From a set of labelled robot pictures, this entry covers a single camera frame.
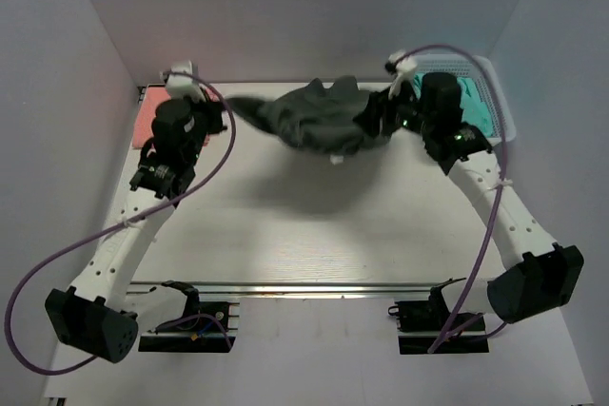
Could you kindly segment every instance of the robotic arm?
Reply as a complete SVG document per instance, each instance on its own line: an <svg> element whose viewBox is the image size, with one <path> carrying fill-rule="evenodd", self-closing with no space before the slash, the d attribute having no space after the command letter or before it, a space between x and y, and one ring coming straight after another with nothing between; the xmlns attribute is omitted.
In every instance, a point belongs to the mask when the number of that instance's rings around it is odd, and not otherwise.
<svg viewBox="0 0 609 406"><path fill-rule="evenodd" d="M493 313L514 323L563 306L570 300L583 266L578 248L560 246L531 216L510 183L501 182L491 144L479 129L462 122L457 78L444 72L426 74L418 99L411 85L416 61L402 56L402 52L390 56L385 68L394 75L393 84L372 93L354 122L371 136L388 136L400 128L420 134L429 156L465 194L484 223L489 223L496 190L503 186L493 240L506 271L493 280L475 280L461 309ZM442 323L464 286L464 280L450 280L432 289L430 304Z"/></svg>
<svg viewBox="0 0 609 406"><path fill-rule="evenodd" d="M171 68L172 73L196 71L190 62ZM121 210L126 228L102 239L68 290L53 289L45 302L61 342L112 362L127 356L140 333L196 313L199 301L194 287L175 281L127 296L135 270L175 206L133 218L185 193L206 136L226 130L222 104L210 101L191 78L171 74L165 82L171 99L157 107L153 137L142 148L129 183Z"/></svg>

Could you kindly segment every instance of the garment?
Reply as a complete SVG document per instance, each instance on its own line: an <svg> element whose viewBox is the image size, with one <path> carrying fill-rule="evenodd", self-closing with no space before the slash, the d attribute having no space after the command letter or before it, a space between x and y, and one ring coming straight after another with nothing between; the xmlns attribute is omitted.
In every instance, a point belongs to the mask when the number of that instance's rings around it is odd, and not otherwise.
<svg viewBox="0 0 609 406"><path fill-rule="evenodd" d="M319 79L277 100L230 97L226 100L239 117L286 145L319 154L349 156L362 149L386 145L388 138L372 138L353 123L368 101L370 91L358 89L353 76L325 88Z"/></svg>

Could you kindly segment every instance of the teal towel in basket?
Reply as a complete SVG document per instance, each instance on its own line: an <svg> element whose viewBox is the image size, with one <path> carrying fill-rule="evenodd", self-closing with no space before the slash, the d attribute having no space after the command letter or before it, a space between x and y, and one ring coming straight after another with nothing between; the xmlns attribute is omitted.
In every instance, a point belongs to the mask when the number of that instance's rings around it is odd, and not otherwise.
<svg viewBox="0 0 609 406"><path fill-rule="evenodd" d="M424 73L417 73L413 82L413 87L417 97L421 96L421 80ZM488 106L482 101L476 83L471 78L458 77L457 81L461 86L461 108L463 108L463 121L476 126L481 130L485 137L493 135L493 119Z"/></svg>

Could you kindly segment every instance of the white plastic basket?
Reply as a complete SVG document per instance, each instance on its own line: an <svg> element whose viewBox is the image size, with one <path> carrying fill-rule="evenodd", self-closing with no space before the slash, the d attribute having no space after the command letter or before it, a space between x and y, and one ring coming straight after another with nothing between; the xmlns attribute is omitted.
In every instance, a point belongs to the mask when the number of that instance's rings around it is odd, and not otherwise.
<svg viewBox="0 0 609 406"><path fill-rule="evenodd" d="M499 138L499 116L497 115L495 105L492 103L491 91L488 88L488 84L486 84L476 68L470 64L467 59L458 54L417 54L414 57L419 65L417 72L429 73L430 71L447 71L455 76L462 76L474 80L481 100L488 106L488 110L493 118L493 136L490 137L488 141L491 145L498 144L501 141ZM503 113L503 120L505 121L505 140L511 142L516 138L516 127L514 126L512 114L510 113L507 101L503 95L503 90L499 84L497 73L488 59L480 56L474 57L482 65L484 70L486 70L486 73L497 91L497 96L499 97L497 102L499 102L501 112Z"/></svg>

